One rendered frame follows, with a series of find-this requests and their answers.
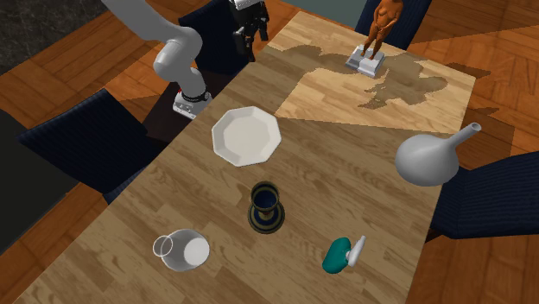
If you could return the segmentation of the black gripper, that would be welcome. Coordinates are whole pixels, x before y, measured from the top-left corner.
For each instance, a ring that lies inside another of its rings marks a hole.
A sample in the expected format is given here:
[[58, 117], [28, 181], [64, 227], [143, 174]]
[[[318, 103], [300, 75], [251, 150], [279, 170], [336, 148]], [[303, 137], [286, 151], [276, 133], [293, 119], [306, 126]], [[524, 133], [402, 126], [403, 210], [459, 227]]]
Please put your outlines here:
[[[265, 3], [254, 3], [243, 9], [238, 9], [235, 3], [230, 3], [230, 8], [239, 26], [257, 25], [261, 40], [269, 39], [267, 28], [270, 18]], [[249, 62], [256, 61], [252, 49], [256, 32], [254, 27], [241, 27], [232, 33], [237, 51], [246, 55]]]

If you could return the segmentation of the dark blue chair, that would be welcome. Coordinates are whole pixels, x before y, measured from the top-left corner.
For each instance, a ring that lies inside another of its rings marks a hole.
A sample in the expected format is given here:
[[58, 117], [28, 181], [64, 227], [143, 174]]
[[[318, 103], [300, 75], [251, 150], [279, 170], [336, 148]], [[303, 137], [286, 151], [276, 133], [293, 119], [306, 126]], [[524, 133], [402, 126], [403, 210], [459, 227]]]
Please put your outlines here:
[[[381, 0], [367, 0], [355, 31], [368, 35], [373, 22], [374, 11]], [[432, 0], [403, 0], [403, 11], [397, 23], [390, 30], [384, 43], [406, 50], [419, 29], [423, 17]]]
[[427, 241], [539, 234], [539, 151], [473, 170], [442, 186]]
[[265, 3], [264, 0], [211, 0], [203, 7], [181, 17], [181, 26], [195, 29], [203, 40], [200, 53], [195, 62], [199, 69], [213, 73], [235, 75], [249, 62], [246, 55], [237, 51], [233, 32], [241, 27], [254, 27], [259, 34], [257, 25], [239, 26], [230, 8], [235, 3], [238, 9], [251, 6], [254, 3]]
[[164, 149], [107, 90], [17, 140], [111, 203]]

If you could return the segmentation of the white octagonal plate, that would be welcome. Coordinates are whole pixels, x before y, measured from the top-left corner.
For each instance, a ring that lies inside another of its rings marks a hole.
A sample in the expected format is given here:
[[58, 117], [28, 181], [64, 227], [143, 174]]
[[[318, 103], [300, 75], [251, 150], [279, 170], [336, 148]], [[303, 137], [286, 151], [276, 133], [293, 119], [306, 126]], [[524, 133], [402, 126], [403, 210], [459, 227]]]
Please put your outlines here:
[[266, 162], [281, 140], [276, 118], [256, 106], [228, 110], [212, 127], [213, 151], [236, 167]]

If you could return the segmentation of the dark robot stand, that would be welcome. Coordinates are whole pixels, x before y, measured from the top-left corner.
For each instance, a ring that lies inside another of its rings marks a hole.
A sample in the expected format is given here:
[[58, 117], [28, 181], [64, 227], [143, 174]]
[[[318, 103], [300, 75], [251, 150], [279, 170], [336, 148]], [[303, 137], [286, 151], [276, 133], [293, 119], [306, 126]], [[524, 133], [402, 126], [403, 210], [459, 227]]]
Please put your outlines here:
[[[208, 91], [213, 97], [219, 94], [235, 77], [234, 74], [226, 75], [206, 70], [200, 70], [200, 72], [206, 82]], [[184, 117], [173, 110], [174, 98], [179, 89], [180, 87], [177, 83], [171, 82], [144, 119], [143, 125], [147, 129], [149, 137], [171, 143], [191, 123], [190, 118]]]

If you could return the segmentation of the orange human figure statue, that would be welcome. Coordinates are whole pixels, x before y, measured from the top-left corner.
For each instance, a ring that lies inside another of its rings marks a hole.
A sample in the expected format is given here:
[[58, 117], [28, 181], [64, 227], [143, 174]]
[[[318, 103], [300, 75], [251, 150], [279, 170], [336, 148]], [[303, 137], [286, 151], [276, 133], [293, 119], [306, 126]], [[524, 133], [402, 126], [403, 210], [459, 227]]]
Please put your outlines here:
[[346, 61], [354, 71], [374, 78], [382, 66], [385, 55], [380, 48], [385, 38], [398, 21], [403, 10], [402, 0], [381, 0], [374, 10], [373, 22], [364, 44], [355, 48]]

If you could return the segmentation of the wooden dining table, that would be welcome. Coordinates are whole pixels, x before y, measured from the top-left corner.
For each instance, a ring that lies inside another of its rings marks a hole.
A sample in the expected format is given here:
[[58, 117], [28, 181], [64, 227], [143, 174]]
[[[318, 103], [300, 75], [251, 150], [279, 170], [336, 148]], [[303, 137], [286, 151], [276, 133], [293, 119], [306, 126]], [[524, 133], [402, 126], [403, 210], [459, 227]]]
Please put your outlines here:
[[[407, 138], [459, 130], [473, 76], [391, 46], [379, 77], [348, 70], [361, 35], [300, 12], [14, 304], [405, 304], [438, 187], [400, 177]], [[232, 109], [273, 115], [271, 157], [236, 167], [212, 127]], [[270, 234], [248, 222], [251, 189], [276, 185]], [[200, 233], [210, 255], [184, 272], [155, 240]], [[332, 242], [366, 236], [357, 263], [329, 274]]]

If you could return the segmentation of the dark blue gold vase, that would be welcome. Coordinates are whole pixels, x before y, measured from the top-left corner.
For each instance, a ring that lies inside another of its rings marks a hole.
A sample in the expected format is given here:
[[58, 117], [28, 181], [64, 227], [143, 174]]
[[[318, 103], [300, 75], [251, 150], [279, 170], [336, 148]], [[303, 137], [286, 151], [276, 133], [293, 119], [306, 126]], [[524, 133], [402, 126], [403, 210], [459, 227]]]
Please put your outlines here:
[[250, 192], [248, 222], [251, 228], [262, 234], [278, 231], [285, 220], [285, 211], [275, 184], [258, 182]]

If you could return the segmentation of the grey round long-necked vase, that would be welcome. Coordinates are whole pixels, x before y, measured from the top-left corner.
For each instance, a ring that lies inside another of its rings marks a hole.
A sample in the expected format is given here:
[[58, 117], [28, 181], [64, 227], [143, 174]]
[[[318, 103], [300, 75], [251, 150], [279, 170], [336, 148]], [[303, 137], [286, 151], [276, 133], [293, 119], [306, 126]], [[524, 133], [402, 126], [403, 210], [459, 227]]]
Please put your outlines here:
[[442, 185], [459, 170], [456, 147], [481, 129], [479, 123], [470, 123], [447, 139], [427, 134], [412, 136], [396, 152], [396, 171], [407, 182], [417, 186]]

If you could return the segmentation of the clear glass flask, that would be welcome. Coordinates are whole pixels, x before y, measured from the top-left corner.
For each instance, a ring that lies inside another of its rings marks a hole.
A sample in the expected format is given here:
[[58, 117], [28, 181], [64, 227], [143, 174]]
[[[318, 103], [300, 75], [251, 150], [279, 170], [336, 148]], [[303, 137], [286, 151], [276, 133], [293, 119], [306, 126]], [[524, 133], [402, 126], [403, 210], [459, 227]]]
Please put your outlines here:
[[189, 271], [202, 265], [210, 255], [208, 241], [195, 230], [181, 229], [158, 237], [153, 253], [176, 272]]

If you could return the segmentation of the teal spray bottle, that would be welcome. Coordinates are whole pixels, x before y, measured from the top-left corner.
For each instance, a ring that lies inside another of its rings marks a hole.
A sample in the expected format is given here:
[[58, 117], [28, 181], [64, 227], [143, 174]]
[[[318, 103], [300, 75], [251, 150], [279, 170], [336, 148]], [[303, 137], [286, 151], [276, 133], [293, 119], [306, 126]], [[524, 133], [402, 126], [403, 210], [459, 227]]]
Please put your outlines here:
[[329, 274], [338, 274], [345, 267], [353, 267], [365, 246], [366, 236], [362, 236], [354, 245], [347, 237], [334, 240], [322, 262], [322, 268]]

